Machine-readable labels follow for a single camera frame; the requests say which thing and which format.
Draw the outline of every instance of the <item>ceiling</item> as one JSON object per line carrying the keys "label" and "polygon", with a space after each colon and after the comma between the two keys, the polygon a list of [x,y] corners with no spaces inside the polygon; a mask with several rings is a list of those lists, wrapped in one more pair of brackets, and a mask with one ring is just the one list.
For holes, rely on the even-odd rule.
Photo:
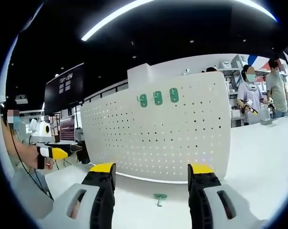
{"label": "ceiling", "polygon": [[275,0],[258,2],[278,23],[233,0],[155,0],[119,16],[86,42],[81,40],[92,26],[132,1],[46,1],[18,37],[7,95],[27,96],[29,104],[20,110],[41,109],[45,84],[82,62],[89,66],[86,97],[127,79],[127,70],[142,63],[213,53],[272,57],[288,46],[288,4]]}

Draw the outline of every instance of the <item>hand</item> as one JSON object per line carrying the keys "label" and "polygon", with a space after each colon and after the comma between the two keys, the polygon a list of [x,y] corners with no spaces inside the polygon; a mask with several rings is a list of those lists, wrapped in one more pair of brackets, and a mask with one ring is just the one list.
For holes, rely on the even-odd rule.
{"label": "hand", "polygon": [[44,169],[52,170],[54,165],[54,160],[52,158],[46,157],[45,158],[45,165]]}
{"label": "hand", "polygon": [[248,106],[244,106],[245,112],[249,112],[250,108]]}

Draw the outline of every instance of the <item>green object on floor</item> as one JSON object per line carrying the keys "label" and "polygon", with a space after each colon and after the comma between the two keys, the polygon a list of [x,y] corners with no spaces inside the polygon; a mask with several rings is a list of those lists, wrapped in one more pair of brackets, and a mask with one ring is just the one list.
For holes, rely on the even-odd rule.
{"label": "green object on floor", "polygon": [[166,194],[160,194],[160,193],[154,193],[154,197],[158,199],[157,206],[162,207],[162,205],[160,205],[160,200],[167,198],[167,195]]}
{"label": "green object on floor", "polygon": [[146,94],[140,95],[140,98],[137,96],[136,99],[137,101],[140,101],[141,107],[147,107],[148,101]]}
{"label": "green object on floor", "polygon": [[154,95],[154,103],[156,105],[161,105],[163,103],[161,91],[153,92],[153,95]]}
{"label": "green object on floor", "polygon": [[177,88],[173,87],[169,90],[169,95],[171,97],[172,103],[177,103],[179,101],[179,94]]}

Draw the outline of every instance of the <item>white partition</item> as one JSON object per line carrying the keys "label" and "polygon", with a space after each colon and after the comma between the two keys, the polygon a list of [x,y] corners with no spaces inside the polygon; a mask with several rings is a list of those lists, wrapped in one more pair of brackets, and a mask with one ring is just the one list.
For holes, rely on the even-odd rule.
{"label": "white partition", "polygon": [[[170,89],[179,101],[172,103]],[[154,103],[161,91],[163,104]],[[143,108],[137,96],[147,95]],[[90,160],[115,162],[123,175],[167,183],[185,183],[186,165],[211,166],[226,175],[230,115],[224,76],[199,73],[127,89],[84,104],[82,126]]]}

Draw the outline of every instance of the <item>computer screen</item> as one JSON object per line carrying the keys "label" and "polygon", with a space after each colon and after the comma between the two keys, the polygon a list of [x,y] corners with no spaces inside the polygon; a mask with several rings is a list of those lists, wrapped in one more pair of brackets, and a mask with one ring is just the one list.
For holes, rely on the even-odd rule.
{"label": "computer screen", "polygon": [[66,143],[75,142],[74,115],[60,120],[60,141]]}
{"label": "computer screen", "polygon": [[44,115],[72,107],[83,99],[84,64],[71,68],[45,86]]}

